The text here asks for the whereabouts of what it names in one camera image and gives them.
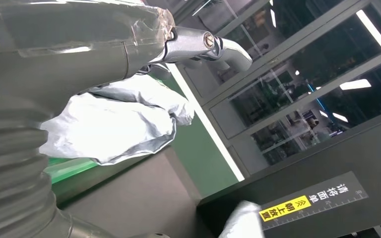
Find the white fabric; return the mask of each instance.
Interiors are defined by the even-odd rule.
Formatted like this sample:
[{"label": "white fabric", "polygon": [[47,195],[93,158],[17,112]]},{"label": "white fabric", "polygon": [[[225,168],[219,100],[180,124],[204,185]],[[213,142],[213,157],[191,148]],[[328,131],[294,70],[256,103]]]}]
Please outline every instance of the white fabric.
[{"label": "white fabric", "polygon": [[176,118],[178,125],[190,125],[194,116],[194,109],[186,98],[149,75],[135,75],[90,92],[123,102],[161,107]]},{"label": "white fabric", "polygon": [[[176,92],[152,78],[140,78],[97,90],[100,95],[127,102],[91,93],[71,97],[59,116],[41,125],[41,129],[49,132],[49,138],[40,147],[40,153],[57,158],[86,157],[100,165],[157,153],[174,139],[177,121],[190,124],[194,111],[189,111],[189,102]],[[152,90],[144,87],[139,91],[137,84],[143,81],[151,85]]]},{"label": "white fabric", "polygon": [[257,204],[241,202],[218,238],[264,238],[259,211]]}]

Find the metal bolt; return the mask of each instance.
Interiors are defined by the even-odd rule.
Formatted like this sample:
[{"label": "metal bolt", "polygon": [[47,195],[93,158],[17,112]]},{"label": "metal bolt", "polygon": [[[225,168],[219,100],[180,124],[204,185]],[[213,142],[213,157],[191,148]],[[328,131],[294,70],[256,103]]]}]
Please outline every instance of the metal bolt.
[{"label": "metal bolt", "polygon": [[204,36],[204,44],[211,49],[214,46],[214,36],[211,33],[206,33]]},{"label": "metal bolt", "polygon": [[175,34],[173,33],[173,31],[171,31],[169,33],[169,36],[167,37],[167,40],[172,40],[174,37],[175,37]]}]

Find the green surface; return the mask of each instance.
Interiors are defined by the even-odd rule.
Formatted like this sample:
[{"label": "green surface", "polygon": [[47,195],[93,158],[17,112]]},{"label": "green surface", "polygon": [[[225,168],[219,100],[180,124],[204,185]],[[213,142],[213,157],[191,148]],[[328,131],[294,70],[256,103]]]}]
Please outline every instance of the green surface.
[{"label": "green surface", "polygon": [[49,165],[45,172],[52,177],[52,184],[71,176],[77,175],[83,171],[97,166],[88,158],[63,159],[49,158]]},{"label": "green surface", "polygon": [[[184,96],[176,81],[163,83]],[[203,198],[238,182],[197,115],[178,127],[172,146]]]}]

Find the gray cloth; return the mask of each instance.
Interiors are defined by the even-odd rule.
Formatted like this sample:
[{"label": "gray cloth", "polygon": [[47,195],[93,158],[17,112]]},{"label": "gray cloth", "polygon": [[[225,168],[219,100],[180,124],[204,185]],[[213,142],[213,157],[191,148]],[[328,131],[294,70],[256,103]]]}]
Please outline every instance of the gray cloth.
[{"label": "gray cloth", "polygon": [[[128,84],[116,82],[94,90],[99,95],[110,95],[126,102],[91,93],[71,97],[59,116],[41,125],[41,129],[49,132],[49,139],[40,147],[40,153],[57,158],[86,157],[99,165],[114,165],[160,151],[175,138],[179,121],[191,123],[194,111],[185,98],[154,79],[147,79],[152,81],[147,83],[152,88],[150,91],[133,87],[143,80]],[[136,91],[119,85],[130,86]]]}]

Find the gray panel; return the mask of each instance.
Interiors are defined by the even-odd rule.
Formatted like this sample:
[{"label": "gray panel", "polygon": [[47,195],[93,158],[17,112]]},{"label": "gray panel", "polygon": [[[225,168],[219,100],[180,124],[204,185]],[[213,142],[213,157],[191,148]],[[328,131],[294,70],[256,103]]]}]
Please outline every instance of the gray panel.
[{"label": "gray panel", "polygon": [[267,230],[265,236],[334,238],[381,224],[381,116],[202,200],[199,211],[217,235],[241,200],[264,204],[349,171],[369,198]]},{"label": "gray panel", "polygon": [[213,238],[196,214],[192,192],[171,147],[85,193],[65,211],[117,237],[161,232],[172,238]]}]

